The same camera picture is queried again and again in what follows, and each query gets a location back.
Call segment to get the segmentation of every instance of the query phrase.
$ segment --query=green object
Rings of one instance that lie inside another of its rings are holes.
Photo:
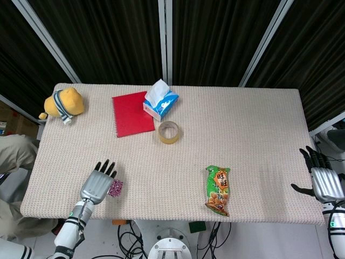
[[[229,195],[227,174],[230,168],[208,166],[206,170],[209,171],[209,176],[206,183],[207,202],[205,205],[218,214],[229,216],[226,204]]]
[[[205,221],[189,222],[189,230],[191,233],[205,231],[206,230]]]

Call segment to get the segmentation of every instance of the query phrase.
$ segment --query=striped scarf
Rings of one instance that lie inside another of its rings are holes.
[[[71,118],[73,117],[73,115],[69,114],[68,111],[64,108],[63,102],[60,99],[60,92],[62,90],[59,90],[57,92],[55,92],[53,94],[54,97],[54,102],[55,102],[55,106],[58,109],[58,112],[64,122],[64,124],[69,124],[71,123]]]

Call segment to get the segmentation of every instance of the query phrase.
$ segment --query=white tissue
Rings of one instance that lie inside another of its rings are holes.
[[[148,100],[153,108],[163,100],[164,96],[169,92],[169,86],[162,80],[158,80],[151,89],[146,93],[145,99]]]

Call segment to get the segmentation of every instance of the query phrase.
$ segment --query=red notebook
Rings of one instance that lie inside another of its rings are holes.
[[[118,138],[154,131],[153,118],[144,111],[145,92],[113,97],[116,136]]]

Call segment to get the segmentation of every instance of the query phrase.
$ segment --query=green snack package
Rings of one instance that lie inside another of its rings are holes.
[[[209,176],[206,183],[207,202],[205,205],[214,212],[229,217],[226,203],[229,194],[227,174],[230,168],[208,166],[206,170],[209,171]]]

